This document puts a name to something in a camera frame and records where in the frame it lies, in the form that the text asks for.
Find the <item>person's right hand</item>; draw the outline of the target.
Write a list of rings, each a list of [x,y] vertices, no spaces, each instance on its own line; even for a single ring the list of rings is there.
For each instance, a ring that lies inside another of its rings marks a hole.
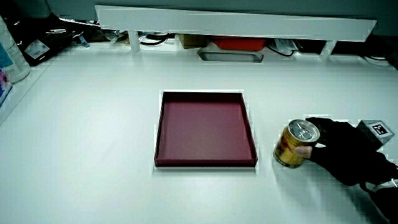
[[[342,184],[384,184],[397,179],[397,165],[367,142],[366,136],[347,122],[329,118],[306,119],[320,132],[321,147],[300,146],[294,153],[325,168]]]

